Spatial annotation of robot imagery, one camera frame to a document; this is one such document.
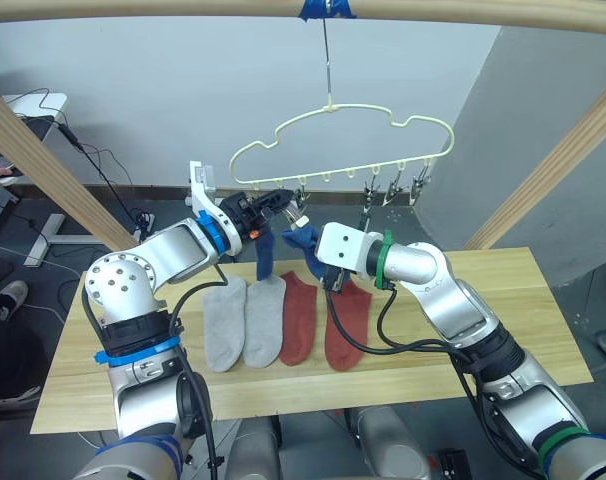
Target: green ring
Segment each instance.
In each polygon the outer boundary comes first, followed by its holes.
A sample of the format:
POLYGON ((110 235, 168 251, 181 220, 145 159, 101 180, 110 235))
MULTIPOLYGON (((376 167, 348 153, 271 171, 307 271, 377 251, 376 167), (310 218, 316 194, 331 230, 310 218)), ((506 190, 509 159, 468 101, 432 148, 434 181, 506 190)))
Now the green ring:
POLYGON ((573 437, 575 435, 589 434, 590 432, 581 427, 568 427, 560 432, 556 432, 545 442, 543 442, 543 445, 541 445, 541 448, 539 448, 539 461, 541 462, 541 465, 545 463, 545 457, 547 457, 547 455, 566 438, 573 437))
POLYGON ((379 290, 383 290, 383 269, 385 268, 385 260, 387 259, 387 254, 390 251, 391 246, 392 231, 385 230, 385 235, 383 236, 383 246, 379 252, 379 259, 376 262, 376 281, 374 282, 374 286, 379 290))

